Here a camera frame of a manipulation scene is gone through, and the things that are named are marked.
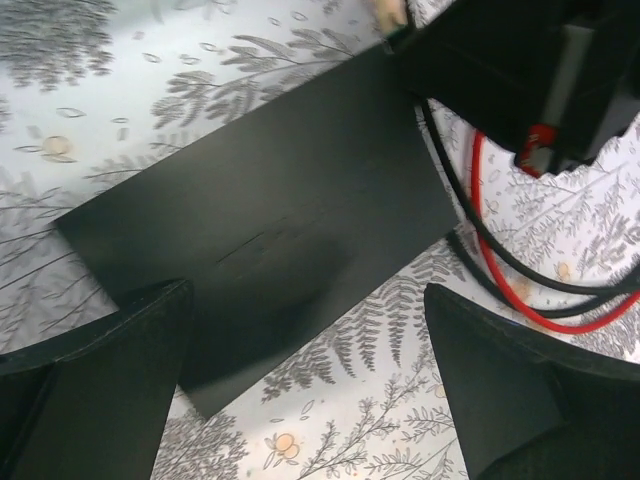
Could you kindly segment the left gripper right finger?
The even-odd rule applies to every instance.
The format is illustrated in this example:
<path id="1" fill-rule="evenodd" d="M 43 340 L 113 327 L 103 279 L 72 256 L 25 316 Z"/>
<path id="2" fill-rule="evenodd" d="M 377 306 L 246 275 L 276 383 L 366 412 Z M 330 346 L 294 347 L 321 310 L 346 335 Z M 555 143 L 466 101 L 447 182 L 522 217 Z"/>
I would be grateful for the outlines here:
<path id="1" fill-rule="evenodd" d="M 426 325 L 472 479 L 636 479 L 639 367 L 500 317 L 442 285 Z"/>

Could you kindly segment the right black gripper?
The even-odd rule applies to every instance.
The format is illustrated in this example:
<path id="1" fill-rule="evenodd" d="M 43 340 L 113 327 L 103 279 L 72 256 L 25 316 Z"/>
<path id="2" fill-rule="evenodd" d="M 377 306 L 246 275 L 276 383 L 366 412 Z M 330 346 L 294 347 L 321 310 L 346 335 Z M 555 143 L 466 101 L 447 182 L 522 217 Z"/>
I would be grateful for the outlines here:
<path id="1" fill-rule="evenodd" d="M 403 85 L 530 175 L 597 158 L 639 112 L 635 1 L 455 1 L 391 43 Z"/>

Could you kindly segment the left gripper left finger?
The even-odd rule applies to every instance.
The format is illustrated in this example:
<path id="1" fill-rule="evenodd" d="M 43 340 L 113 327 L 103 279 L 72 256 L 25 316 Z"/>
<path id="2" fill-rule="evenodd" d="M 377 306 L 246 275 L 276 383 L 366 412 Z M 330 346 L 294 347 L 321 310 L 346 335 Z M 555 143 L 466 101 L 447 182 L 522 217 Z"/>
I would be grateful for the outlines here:
<path id="1" fill-rule="evenodd" d="M 4 479 L 148 479 L 193 326 L 193 286 L 1 357 Z"/>

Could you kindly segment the black network switch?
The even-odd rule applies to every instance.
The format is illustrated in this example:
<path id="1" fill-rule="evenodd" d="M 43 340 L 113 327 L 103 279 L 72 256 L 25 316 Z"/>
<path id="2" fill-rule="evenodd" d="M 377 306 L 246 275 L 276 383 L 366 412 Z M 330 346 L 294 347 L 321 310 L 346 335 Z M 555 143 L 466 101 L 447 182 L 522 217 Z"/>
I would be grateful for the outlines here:
<path id="1" fill-rule="evenodd" d="M 211 417 L 457 221 L 413 99 L 375 46 L 56 225 L 117 304 L 193 283 L 179 384 Z"/>

